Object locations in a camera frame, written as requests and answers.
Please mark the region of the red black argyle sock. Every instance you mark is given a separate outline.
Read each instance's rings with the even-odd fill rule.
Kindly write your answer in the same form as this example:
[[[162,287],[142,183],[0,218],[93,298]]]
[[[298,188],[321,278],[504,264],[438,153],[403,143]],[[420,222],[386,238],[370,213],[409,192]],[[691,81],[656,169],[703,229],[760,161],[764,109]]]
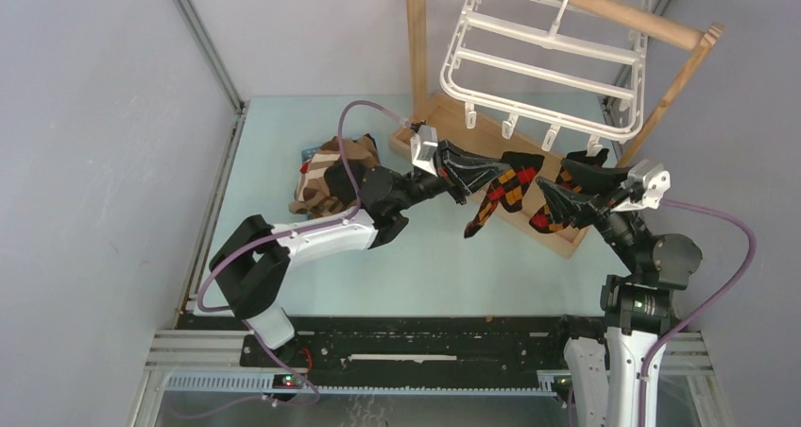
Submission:
[[[559,171],[553,183],[564,190],[581,193],[583,187],[574,180],[564,162],[572,161],[601,167],[607,161],[608,155],[608,148],[602,148],[593,156],[590,156],[586,150],[568,153],[560,163]],[[563,198],[555,196],[555,189],[550,189],[543,196],[545,203],[530,217],[529,226],[541,234],[552,234],[567,228],[571,223],[569,219],[570,211],[563,202]]]

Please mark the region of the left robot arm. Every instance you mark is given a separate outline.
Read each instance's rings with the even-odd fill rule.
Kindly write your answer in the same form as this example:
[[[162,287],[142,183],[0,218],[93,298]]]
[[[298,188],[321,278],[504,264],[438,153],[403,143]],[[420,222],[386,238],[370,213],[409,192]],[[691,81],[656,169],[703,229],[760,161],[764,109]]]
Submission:
[[[340,164],[347,176],[359,175],[346,197],[354,206],[342,213],[296,224],[272,225],[259,214],[247,217],[213,256],[204,289],[216,285],[229,311],[262,344],[276,367],[298,355],[295,328],[277,302],[286,274],[301,265],[341,252],[377,248],[394,240],[408,223],[403,211],[442,194],[463,204],[512,167],[510,153],[490,158],[449,141],[418,146],[413,169],[401,174],[376,166]]]

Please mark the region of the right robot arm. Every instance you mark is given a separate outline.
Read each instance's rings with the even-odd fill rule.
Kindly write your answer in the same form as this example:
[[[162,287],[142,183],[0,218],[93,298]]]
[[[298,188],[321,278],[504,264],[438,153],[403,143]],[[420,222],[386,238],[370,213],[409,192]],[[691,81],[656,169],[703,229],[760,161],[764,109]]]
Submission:
[[[594,228],[628,273],[606,277],[602,321],[560,320],[551,359],[571,372],[575,425],[653,426],[672,296],[688,287],[702,251],[685,235],[655,234],[645,224],[642,211],[657,209],[672,185],[662,164],[602,167],[564,158],[562,166],[574,187],[537,179],[552,218]]]

